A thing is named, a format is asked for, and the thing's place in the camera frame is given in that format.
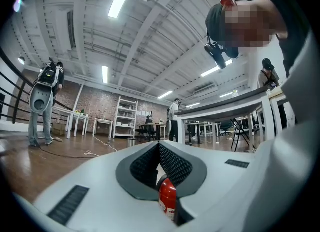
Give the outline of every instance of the black metal railing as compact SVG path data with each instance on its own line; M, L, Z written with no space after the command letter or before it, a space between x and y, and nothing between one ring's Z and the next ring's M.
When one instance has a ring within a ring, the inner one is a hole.
M1 101L1 100L0 100L0 104L2 104L2 105L4 105L4 106L7 106L7 107L9 107L9 108L11 108L11 109L13 109L13 115L9 115L9 113L8 113L8 114L4 114L4 113L0 112L0 117L5 117L5 118L12 119L12 123L13 123L13 124L15 124L17 120L29 122L29 119L17 117L17 115L18 115L18 111L30 114L30 111L27 111L27 110L24 110L24 109L22 109L22 108L19 108L19 104L20 104L20 102L23 102L23 103L25 103L25 104L29 104L27 101L25 101L25 100L22 99L22 96L23 96L23 94L26 94L26 95L30 96L30 93L25 90L25 86L28 85L28 86L30 86L30 87L32 88L32 87L33 87L33 83L32 83L28 78L26 78L25 75L23 75L23 74L16 68L16 66L10 61L10 59L9 59L9 58L7 57L7 55L4 53L3 49L1 48L1 46L0 46L0 57L2 58L2 60L4 61L4 63L22 80L22 85L19 86L19 85L15 84L14 82L12 82L8 77L6 77L6 75L4 75L4 74L0 71L0 76L1 76L2 78L4 78L7 82L9 82L10 84L12 84L15 89L19 90L18 95L15 96L14 93L13 93L14 91L13 91L12 93L10 93L10 92L8 92L7 90L5 90L5 89L3 89L2 87L0 87L0 91L2 91L3 93L11 96L12 98L16 99L14 105L12 105L12 101L11 101L11 104L8 104L8 103L5 103L4 101ZM59 101L55 101L55 104L63 107L64 109L67 109L67 110L70 110L70 111L72 110L72 108L70 108L70 107L68 107L68 106L60 103ZM55 113L55 112L53 112L53 114L59 115L59 116L61 116L61 117L65 117L65 118L68 117L68 116L66 116L66 115L60 115L60 114Z

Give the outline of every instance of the wooden floor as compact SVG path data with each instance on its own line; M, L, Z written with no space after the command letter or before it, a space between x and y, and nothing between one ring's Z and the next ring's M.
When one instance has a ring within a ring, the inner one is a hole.
M228 140L228 138L230 136L216 138L216 141L219 142L216 145L217 150L231 151L232 140ZM46 146L44 140L39 140L41 150L36 147L29 147L26 133L0 131L1 167L13 192L32 203L51 184L89 160L88 158L94 158L93 155L84 155L86 151L101 156L114 152L105 144L109 144L118 151L127 147L126 139L109 139L106 135L93 137L91 133L85 136L78 134L77 137L71 137L70 139L62 137L62 139L63 142L53 141L50 146ZM258 146L259 137L256 136L254 140L255 146ZM212 136L207 138L202 136L201 142L203 143L193 146L213 149ZM237 152L248 150L247 143L241 139Z

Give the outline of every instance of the shelving unit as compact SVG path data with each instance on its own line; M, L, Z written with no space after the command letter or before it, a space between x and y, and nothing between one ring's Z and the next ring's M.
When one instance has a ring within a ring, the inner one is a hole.
M136 120L137 120L137 111L138 111L138 101L130 101L119 97L118 105L116 107L116 113L114 117L113 125L113 138L115 137L135 137L136 134ZM127 131L117 132L119 130L124 131L124 128L127 128Z

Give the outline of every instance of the red cylinder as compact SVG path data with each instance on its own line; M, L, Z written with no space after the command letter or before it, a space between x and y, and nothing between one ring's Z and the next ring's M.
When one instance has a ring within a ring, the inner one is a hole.
M173 221L176 209L176 188L166 178L159 190L159 205L166 215Z

